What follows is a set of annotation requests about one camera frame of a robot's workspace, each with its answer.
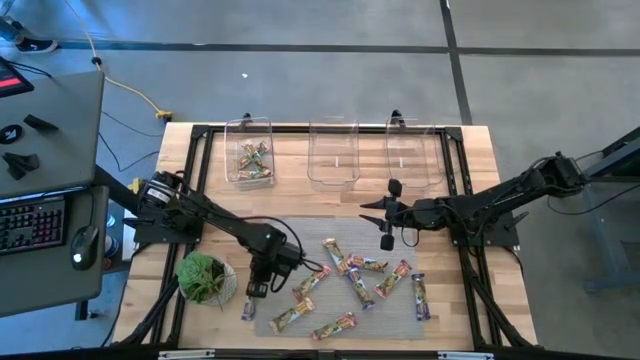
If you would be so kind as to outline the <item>black computer mouse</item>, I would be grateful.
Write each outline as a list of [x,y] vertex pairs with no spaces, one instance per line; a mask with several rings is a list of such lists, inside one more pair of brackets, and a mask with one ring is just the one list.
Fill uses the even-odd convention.
[[99,229],[94,225],[81,227],[70,245],[71,265],[75,270],[88,270],[97,257]]

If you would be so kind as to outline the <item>black metal table frame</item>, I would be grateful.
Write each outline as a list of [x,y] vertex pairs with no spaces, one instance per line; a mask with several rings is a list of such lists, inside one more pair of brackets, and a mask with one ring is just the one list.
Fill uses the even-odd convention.
[[[164,133],[159,160],[159,170],[184,170],[187,163],[191,134],[194,127],[223,127],[222,123],[169,123]],[[255,214],[285,217],[315,217],[320,220],[348,219],[364,223],[375,230],[373,243],[379,246],[381,233],[358,214],[380,217],[380,212],[360,208],[362,203],[379,200],[387,194],[389,172],[386,170],[385,125],[361,125],[359,131],[359,156],[361,177],[355,190],[347,192],[313,190],[307,176],[308,130],[302,123],[282,123],[274,130],[276,151],[275,187],[258,190],[235,191],[223,174],[223,135],[215,137],[209,160],[205,193],[216,203],[238,214],[254,214],[250,205],[258,206]],[[462,183],[470,181],[470,189],[485,190],[497,185],[499,175],[486,126],[444,126],[445,130],[460,130],[462,144],[470,175],[457,175],[455,190],[463,189]],[[255,325],[240,319],[245,295],[236,294],[223,310],[205,305],[185,305],[178,337],[180,348],[220,349],[280,349],[322,351],[334,350],[471,350],[473,347],[469,314],[461,272],[459,251],[451,244],[449,233],[421,232],[415,250],[414,269],[427,275],[428,304],[432,320],[419,322],[423,326],[424,340],[339,338],[334,336],[322,341],[295,337],[257,337]],[[198,250],[212,250],[222,255],[238,272],[238,292],[244,293],[249,276],[250,256],[229,235],[205,225]],[[114,341],[124,340],[141,323],[144,316],[159,297],[169,245],[149,245],[133,257],[124,290],[123,302],[116,325]],[[502,248],[485,251],[488,272],[495,301],[520,335],[537,344],[531,311],[520,267],[513,255]]]

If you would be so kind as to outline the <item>grey woven placemat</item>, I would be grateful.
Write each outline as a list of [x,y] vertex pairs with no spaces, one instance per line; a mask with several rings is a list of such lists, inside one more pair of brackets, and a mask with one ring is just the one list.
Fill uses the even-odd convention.
[[[391,274],[403,260],[413,271],[417,270],[415,250],[408,245],[414,241],[412,231],[394,231],[394,250],[380,248],[381,233],[374,225],[360,218],[287,218],[285,220],[299,236],[307,257],[329,266],[332,273],[321,280],[309,293],[315,309],[308,315],[293,321],[278,334],[280,338],[311,337],[311,332],[327,325],[338,317],[351,312],[357,326],[347,329],[339,338],[423,340],[424,323],[416,319],[414,292],[411,279],[404,276],[394,285],[390,294],[382,298],[375,286]],[[365,310],[347,276],[337,274],[335,263],[322,241],[333,238],[342,253],[372,258],[388,264],[383,273],[363,270],[362,280],[375,301],[374,307]]]

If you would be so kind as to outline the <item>small green potted plant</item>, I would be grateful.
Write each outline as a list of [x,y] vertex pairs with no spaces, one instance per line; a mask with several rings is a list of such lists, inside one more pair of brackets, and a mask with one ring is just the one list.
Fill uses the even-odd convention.
[[180,285],[179,290],[187,301],[221,307],[236,293],[236,272],[229,264],[213,259],[212,269],[208,273],[211,281],[194,282],[187,289]]

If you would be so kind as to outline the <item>black angular plastic part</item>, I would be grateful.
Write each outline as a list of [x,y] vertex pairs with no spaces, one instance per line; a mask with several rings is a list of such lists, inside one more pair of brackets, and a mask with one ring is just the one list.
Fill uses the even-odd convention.
[[7,163],[7,172],[14,180],[22,179],[27,173],[39,168],[39,158],[36,154],[19,155],[5,152],[1,158]]

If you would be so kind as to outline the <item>black backlit keyboard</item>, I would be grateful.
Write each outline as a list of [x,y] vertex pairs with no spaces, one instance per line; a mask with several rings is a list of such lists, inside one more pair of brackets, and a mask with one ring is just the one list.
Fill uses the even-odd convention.
[[0,256],[65,244],[63,196],[0,204]]

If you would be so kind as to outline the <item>small black bracket part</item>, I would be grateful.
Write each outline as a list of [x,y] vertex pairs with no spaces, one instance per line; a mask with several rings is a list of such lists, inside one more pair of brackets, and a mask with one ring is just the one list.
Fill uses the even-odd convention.
[[23,122],[27,126],[33,128],[33,129],[35,129],[36,131],[39,131],[39,132],[53,132],[53,131],[58,131],[59,130],[59,128],[56,125],[54,125],[54,124],[52,124],[50,122],[47,122],[45,120],[42,120],[42,119],[40,119],[40,118],[38,118],[38,117],[36,117],[34,115],[31,115],[31,114],[28,114],[24,118]]

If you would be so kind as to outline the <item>black round puck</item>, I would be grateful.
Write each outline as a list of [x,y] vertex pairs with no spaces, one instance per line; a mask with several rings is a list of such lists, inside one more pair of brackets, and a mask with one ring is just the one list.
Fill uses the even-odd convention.
[[0,129],[0,144],[10,145],[19,141],[23,134],[23,127],[17,124],[11,124]]

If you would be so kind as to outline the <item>person's shoe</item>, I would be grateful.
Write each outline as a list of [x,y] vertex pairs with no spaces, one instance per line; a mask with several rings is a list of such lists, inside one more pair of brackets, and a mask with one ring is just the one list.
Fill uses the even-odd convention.
[[58,42],[55,40],[23,38],[20,42],[15,44],[15,47],[23,54],[44,54],[56,50],[58,48]]

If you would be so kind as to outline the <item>black screen with red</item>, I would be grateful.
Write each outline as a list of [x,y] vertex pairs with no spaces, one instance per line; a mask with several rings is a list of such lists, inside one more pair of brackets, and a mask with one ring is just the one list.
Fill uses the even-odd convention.
[[0,98],[31,92],[34,86],[7,60],[0,57]]

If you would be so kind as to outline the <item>green succulent plant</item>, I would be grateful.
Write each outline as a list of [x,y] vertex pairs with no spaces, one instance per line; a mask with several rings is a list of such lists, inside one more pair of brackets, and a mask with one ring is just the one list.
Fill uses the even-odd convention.
[[178,263],[176,276],[185,299],[197,303],[217,298],[226,278],[220,261],[197,251]]

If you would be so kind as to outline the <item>grey raised desk shelf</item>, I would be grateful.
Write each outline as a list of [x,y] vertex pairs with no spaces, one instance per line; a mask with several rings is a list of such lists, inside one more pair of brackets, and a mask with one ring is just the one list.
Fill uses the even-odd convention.
[[[0,129],[11,124],[23,127],[19,141],[0,144],[0,199],[87,185],[94,177],[103,74],[45,77],[32,84],[31,92],[0,98]],[[59,130],[36,131],[23,122],[28,114],[56,125]],[[1,158],[5,152],[36,154],[40,166],[14,180]]]

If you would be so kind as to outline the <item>silver bracket plate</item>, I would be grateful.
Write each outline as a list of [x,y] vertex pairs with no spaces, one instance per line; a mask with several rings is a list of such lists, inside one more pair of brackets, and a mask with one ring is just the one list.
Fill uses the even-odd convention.
[[492,353],[440,351],[437,355],[437,359],[438,360],[495,360],[495,357]]
[[215,357],[213,349],[187,349],[161,351],[157,360],[211,360]]

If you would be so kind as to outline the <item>person's leg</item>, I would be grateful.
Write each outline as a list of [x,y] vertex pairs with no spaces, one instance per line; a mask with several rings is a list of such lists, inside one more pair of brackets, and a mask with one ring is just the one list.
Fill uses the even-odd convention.
[[24,40],[21,31],[2,16],[0,16],[0,38],[13,44],[19,44]]

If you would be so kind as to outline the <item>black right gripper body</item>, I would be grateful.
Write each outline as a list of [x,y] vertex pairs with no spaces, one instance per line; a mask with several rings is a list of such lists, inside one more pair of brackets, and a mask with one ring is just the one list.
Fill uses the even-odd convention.
[[398,200],[402,195],[402,189],[403,185],[399,180],[390,179],[388,182],[389,195],[384,196],[380,200],[380,206],[385,211],[385,217],[381,225],[383,235],[381,237],[380,248],[385,251],[392,251],[394,249],[394,227],[413,228],[418,231],[426,229],[425,225],[416,218],[418,209],[407,206]]

